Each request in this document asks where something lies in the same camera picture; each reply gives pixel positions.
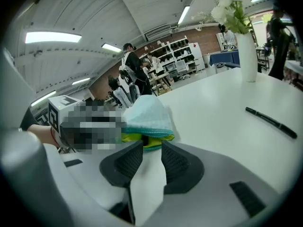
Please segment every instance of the pixelated blur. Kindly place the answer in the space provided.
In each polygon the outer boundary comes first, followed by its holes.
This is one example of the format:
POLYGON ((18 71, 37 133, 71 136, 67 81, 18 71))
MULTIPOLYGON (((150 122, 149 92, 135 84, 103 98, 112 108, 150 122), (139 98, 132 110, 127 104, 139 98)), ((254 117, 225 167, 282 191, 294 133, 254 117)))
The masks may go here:
POLYGON ((60 125, 65 140, 77 151, 115 149, 125 127, 121 111, 109 111, 98 101, 78 103, 60 125))

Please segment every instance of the black marker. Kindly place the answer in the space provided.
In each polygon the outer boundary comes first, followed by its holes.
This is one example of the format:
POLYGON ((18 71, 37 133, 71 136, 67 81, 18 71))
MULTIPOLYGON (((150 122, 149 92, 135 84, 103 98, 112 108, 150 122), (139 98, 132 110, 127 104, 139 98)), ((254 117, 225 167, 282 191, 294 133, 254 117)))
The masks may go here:
POLYGON ((252 108, 248 108, 248 107, 246 107, 245 110, 257 117, 264 119, 265 121, 269 122, 270 124, 274 125, 275 127, 277 127, 279 130, 283 131, 285 134, 287 134, 291 138, 296 139, 298 137, 297 134, 295 132, 293 132, 290 128, 288 128, 284 124, 281 124, 278 121, 268 117, 267 115, 259 113, 258 111, 254 110, 252 108))

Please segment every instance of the black rubber pad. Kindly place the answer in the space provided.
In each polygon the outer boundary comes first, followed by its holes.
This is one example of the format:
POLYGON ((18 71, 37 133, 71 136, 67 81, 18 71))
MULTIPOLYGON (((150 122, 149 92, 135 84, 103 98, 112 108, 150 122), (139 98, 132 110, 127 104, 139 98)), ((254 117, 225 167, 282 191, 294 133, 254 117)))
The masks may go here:
POLYGON ((134 142, 131 146, 104 158, 99 166, 102 175, 116 187, 128 187, 143 159, 143 142, 134 142))
POLYGON ((71 160, 71 161, 66 161, 64 164, 66 167, 70 167, 70 166, 74 166, 77 164, 83 163, 83 161, 79 160, 79 159, 75 159, 75 160, 71 160))
POLYGON ((162 141, 161 161, 166 171, 164 194, 186 193, 203 177, 202 161, 193 154, 162 141))
POLYGON ((260 213, 266 207, 245 182, 231 183, 230 187, 250 217, 260 213))

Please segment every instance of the white shirt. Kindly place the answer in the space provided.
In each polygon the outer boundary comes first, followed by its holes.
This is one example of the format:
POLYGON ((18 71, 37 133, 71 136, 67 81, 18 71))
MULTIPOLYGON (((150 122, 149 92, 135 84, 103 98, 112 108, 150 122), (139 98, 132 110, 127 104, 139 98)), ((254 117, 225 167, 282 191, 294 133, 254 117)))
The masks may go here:
POLYGON ((236 45, 236 35, 232 31, 227 30, 227 33, 224 33, 224 38, 226 39, 228 45, 236 45))
POLYGON ((119 79, 120 85, 123 86, 124 90, 125 90, 127 93, 129 93, 129 85, 126 83, 126 81, 123 80, 122 77, 121 77, 120 75, 119 75, 118 79, 119 79))
POLYGON ((163 71, 163 67, 160 64, 161 60, 158 59, 157 57, 152 56, 151 58, 151 63, 153 65, 153 67, 156 69, 156 73, 159 73, 160 71, 163 71))

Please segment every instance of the shelf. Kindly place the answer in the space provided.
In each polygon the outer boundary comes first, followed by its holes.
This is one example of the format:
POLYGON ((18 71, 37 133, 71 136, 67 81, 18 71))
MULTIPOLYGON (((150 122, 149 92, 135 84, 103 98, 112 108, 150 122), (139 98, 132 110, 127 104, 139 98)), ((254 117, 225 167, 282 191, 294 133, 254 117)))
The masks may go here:
POLYGON ((173 70, 176 70, 177 68, 174 68, 174 69, 172 69, 172 70, 168 70, 167 72, 168 73, 170 73, 170 72, 172 72, 173 70))
POLYGON ((192 63, 195 63, 195 61, 190 61, 190 62, 186 63, 186 65, 189 65, 189 64, 192 64, 192 63))
POLYGON ((162 65, 162 66, 168 66, 170 63, 174 63, 175 61, 170 61, 170 62, 167 62, 167 63, 165 63, 164 65, 162 65))
POLYGON ((182 40, 186 40, 186 38, 183 38, 183 39, 180 39, 180 40, 177 40, 177 41, 171 42, 170 44, 174 44, 174 43, 177 43, 177 42, 182 41, 182 40))
POLYGON ((169 53, 167 53, 167 54, 165 54, 165 55, 159 56, 158 59, 160 59, 161 57, 164 57, 164 56, 166 56, 166 55, 169 55, 169 54, 171 54, 171 52, 169 52, 169 53))
MULTIPOLYGON (((167 46, 167 45, 165 45, 165 46, 161 46, 161 47, 159 47, 159 48, 157 48, 157 49, 154 49, 153 51, 148 52, 148 53, 153 53, 153 52, 155 52, 155 51, 157 51, 157 50, 159 50, 159 49, 165 48, 166 46, 167 46)), ((139 59, 142 59, 143 57, 147 56, 147 54, 146 54, 146 55, 142 55, 142 56, 140 56, 140 57, 139 57, 139 59)))
POLYGON ((177 58, 177 60, 182 59, 182 58, 184 58, 184 57, 187 57, 187 56, 189 56, 189 55, 192 55, 192 54, 183 55, 183 56, 181 56, 181 57, 177 58))
POLYGON ((139 59, 142 59, 142 58, 143 58, 143 57, 145 57, 145 56, 147 56, 147 54, 146 54, 146 55, 142 55, 142 56, 140 56, 140 57, 139 57, 139 59))
POLYGON ((157 49, 154 49, 153 51, 151 51, 150 53, 153 53, 153 52, 155 52, 155 51, 157 51, 157 50, 159 50, 159 49, 162 49, 162 48, 165 48, 167 45, 165 45, 165 46, 161 46, 161 47, 159 47, 159 48, 157 48, 157 49))
POLYGON ((182 48, 180 48, 180 49, 176 49, 174 52, 179 51, 179 50, 182 50, 182 49, 185 49, 185 48, 188 48, 188 47, 189 47, 189 45, 187 45, 187 46, 185 46, 185 47, 182 47, 182 48))

